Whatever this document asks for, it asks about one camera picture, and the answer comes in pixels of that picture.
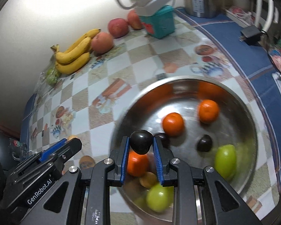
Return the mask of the black power adapter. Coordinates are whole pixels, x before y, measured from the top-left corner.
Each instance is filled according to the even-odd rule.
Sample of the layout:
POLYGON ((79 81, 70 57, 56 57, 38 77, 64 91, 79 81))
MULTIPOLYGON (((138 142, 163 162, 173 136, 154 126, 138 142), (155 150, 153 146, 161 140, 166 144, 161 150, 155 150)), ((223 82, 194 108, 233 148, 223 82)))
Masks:
POLYGON ((256 26, 251 25, 241 30, 239 40, 247 45, 255 45, 261 40, 263 33, 256 26))

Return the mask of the checkered plastic tablecloth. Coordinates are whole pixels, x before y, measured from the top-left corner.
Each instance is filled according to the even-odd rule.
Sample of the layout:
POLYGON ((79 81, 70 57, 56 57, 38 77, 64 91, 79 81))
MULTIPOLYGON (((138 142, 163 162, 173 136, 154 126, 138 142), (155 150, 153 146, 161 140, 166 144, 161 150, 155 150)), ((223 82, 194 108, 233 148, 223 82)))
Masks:
POLYGON ((256 173, 246 198, 264 218, 281 189, 281 81, 266 51, 238 40, 240 26, 225 15, 213 19, 175 15, 175 32, 158 40, 144 30, 115 40, 109 53, 92 57, 55 88, 33 95, 25 107, 20 140, 42 151, 70 135, 84 155, 102 160, 110 151, 116 121, 151 83, 170 76, 206 76, 232 89, 254 117, 258 139, 256 173))

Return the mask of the small green guava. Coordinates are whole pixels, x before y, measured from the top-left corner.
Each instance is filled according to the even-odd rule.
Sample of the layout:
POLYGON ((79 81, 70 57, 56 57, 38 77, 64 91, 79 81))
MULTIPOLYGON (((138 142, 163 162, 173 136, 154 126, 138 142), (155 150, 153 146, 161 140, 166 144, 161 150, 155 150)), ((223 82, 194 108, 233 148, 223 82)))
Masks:
POLYGON ((227 144, 217 149, 214 168, 226 181, 233 179, 237 171, 237 154, 233 145, 227 144))

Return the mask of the orange tangerine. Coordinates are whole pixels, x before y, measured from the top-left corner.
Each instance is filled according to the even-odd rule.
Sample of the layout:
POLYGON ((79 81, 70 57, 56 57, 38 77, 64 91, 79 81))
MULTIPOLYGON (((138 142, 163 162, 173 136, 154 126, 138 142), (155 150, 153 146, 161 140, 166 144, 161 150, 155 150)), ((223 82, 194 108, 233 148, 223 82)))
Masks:
POLYGON ((129 152, 127 173, 133 177, 141 177, 149 170, 148 155, 139 155, 133 150, 129 152))

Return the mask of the large green guava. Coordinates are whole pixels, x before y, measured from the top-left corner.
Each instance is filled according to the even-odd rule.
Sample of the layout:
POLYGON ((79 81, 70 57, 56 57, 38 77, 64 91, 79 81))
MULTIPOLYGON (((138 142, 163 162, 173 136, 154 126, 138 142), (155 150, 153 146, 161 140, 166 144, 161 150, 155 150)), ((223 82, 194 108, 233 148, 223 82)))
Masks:
POLYGON ((173 203, 174 187, 164 187, 160 183, 152 186, 146 196, 147 206, 157 213, 164 212, 173 203))

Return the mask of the dark plum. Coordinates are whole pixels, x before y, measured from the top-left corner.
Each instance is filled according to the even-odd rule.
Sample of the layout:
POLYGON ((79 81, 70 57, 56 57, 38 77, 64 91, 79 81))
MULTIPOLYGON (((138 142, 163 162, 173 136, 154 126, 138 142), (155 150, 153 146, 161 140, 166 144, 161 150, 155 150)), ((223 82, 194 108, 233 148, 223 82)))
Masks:
POLYGON ((147 130, 136 130, 129 137, 129 145, 138 155, 146 155, 153 142, 154 137, 147 130))
POLYGON ((197 151, 209 152, 213 147, 212 138, 209 135, 203 135, 196 146, 197 151))
POLYGON ((159 138, 163 147, 169 149, 170 146, 170 137, 166 133, 158 132, 154 135, 154 137, 159 138))

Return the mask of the red apple middle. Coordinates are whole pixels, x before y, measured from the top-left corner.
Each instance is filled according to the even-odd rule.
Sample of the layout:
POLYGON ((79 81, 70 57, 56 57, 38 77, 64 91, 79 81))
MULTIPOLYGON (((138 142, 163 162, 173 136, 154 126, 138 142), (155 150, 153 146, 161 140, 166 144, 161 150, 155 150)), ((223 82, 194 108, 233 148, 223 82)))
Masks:
POLYGON ((129 32, 128 22, 123 18, 112 19, 108 23, 108 31, 115 39, 121 38, 129 32))

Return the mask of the red apple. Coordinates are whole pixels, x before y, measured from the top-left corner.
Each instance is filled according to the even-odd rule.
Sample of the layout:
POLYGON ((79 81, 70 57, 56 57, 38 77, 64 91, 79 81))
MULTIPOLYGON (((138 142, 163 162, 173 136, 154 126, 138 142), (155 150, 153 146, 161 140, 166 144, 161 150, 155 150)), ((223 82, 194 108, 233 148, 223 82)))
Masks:
POLYGON ((104 54, 114 46, 114 38, 111 34, 100 32, 91 41, 91 47, 94 52, 104 54))
POLYGON ((132 29, 134 29, 134 30, 143 29, 143 24, 134 9, 129 11, 129 13, 127 15, 127 21, 132 29))
POLYGON ((129 32, 128 22, 123 18, 112 19, 108 23, 108 31, 115 39, 121 38, 129 32))

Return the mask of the clear plastic fruit box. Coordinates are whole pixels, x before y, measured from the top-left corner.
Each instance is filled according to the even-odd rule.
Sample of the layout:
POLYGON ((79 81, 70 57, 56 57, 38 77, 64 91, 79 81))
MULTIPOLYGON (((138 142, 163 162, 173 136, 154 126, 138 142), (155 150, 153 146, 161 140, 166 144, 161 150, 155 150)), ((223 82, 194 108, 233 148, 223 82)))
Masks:
POLYGON ((55 87, 61 73, 56 69, 55 64, 49 64, 39 75, 36 92, 46 92, 55 87))

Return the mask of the brown longan fruit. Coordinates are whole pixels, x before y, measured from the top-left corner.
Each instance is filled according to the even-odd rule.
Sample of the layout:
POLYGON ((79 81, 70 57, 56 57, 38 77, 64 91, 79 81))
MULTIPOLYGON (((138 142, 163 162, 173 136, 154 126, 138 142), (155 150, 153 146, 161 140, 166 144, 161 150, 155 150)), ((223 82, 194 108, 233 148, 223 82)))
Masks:
POLYGON ((142 187, 150 189, 157 184, 157 176, 152 172, 146 172, 142 177, 139 178, 142 187))

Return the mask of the red apple front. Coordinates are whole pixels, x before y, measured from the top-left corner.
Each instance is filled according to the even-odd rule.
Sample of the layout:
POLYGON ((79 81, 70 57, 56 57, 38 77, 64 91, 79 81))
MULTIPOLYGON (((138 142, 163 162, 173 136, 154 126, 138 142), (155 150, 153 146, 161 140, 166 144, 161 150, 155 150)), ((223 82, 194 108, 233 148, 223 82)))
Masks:
POLYGON ((104 54, 114 46, 114 38, 111 34, 100 32, 91 41, 91 47, 94 52, 104 54))

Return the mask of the red apple far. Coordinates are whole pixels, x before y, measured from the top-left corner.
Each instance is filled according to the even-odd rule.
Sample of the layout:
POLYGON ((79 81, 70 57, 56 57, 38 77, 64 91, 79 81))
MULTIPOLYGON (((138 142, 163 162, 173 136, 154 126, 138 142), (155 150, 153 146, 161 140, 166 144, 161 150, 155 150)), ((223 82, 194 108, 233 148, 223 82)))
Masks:
POLYGON ((132 29, 134 29, 134 30, 143 29, 143 24, 134 9, 129 11, 129 13, 127 15, 127 21, 132 29))

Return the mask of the teal plastic basket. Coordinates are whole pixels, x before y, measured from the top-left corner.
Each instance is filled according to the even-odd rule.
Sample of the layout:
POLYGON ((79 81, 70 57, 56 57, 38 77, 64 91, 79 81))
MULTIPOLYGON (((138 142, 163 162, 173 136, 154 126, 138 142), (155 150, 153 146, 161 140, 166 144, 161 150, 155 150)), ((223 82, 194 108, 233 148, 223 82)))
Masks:
POLYGON ((166 5, 152 16, 140 16, 147 34, 162 39, 175 31, 173 7, 166 5))

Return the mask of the yellow banana bunch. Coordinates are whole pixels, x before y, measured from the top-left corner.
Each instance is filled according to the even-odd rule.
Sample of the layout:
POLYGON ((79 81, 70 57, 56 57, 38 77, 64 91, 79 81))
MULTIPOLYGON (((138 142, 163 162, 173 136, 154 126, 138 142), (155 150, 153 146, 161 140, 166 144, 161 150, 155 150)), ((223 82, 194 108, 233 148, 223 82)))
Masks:
POLYGON ((91 42, 101 29, 91 29, 77 39, 67 50, 60 51, 58 44, 51 46, 55 55, 55 68, 61 74, 72 74, 83 67, 89 60, 91 54, 91 42))

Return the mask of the round steel tray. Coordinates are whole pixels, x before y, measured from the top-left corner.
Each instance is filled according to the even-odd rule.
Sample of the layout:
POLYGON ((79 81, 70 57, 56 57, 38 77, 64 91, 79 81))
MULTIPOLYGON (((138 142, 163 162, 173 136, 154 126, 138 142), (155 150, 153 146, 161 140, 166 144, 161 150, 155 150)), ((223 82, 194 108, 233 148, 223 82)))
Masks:
MULTIPOLYGON (((149 85, 131 102, 116 123, 111 148, 120 147, 123 137, 130 137, 136 130, 147 130, 153 137, 164 133, 162 120, 169 113, 179 113, 184 119, 184 132, 170 137, 169 150, 175 158, 189 166, 203 169, 214 168, 217 149, 231 144, 236 149, 237 171, 230 181, 225 181, 242 198, 251 182, 257 158, 257 134, 253 118, 243 101, 225 85, 201 76, 176 76, 149 85), (198 105, 203 100, 213 100, 220 107, 216 121, 202 123, 198 117, 198 105), (196 146, 203 135, 209 135, 213 147, 209 152, 197 151, 196 146)), ((147 153, 152 171, 157 176, 153 144, 147 153)), ((173 224, 174 202, 164 212, 157 213, 146 204, 150 189, 141 187, 137 178, 127 175, 121 194, 142 218, 155 224, 166 221, 173 224)))

